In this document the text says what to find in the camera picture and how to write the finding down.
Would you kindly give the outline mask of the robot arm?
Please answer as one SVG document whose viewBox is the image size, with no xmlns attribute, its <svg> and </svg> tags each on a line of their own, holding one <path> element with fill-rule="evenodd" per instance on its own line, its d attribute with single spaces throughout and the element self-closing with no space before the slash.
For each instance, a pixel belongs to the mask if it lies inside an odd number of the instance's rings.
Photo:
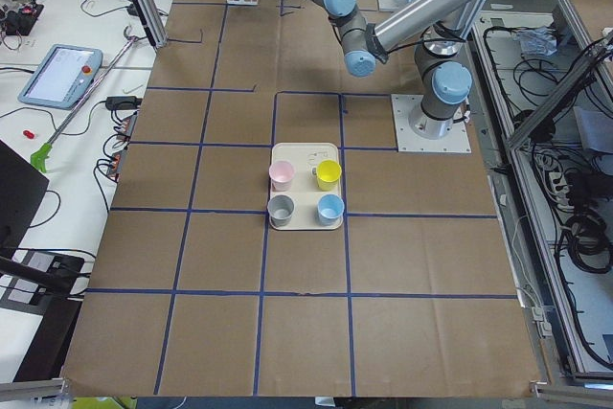
<svg viewBox="0 0 613 409">
<path fill-rule="evenodd" d="M 378 63 L 405 47 L 408 38 L 421 34 L 415 62 L 424 94 L 408 116 L 409 125 L 425 139 L 448 134 L 472 86 L 470 72 L 456 55 L 486 0 L 412 0 L 379 24 L 366 20 L 356 0 L 310 1 L 328 13 L 345 65 L 355 77 L 369 76 Z"/>
</svg>

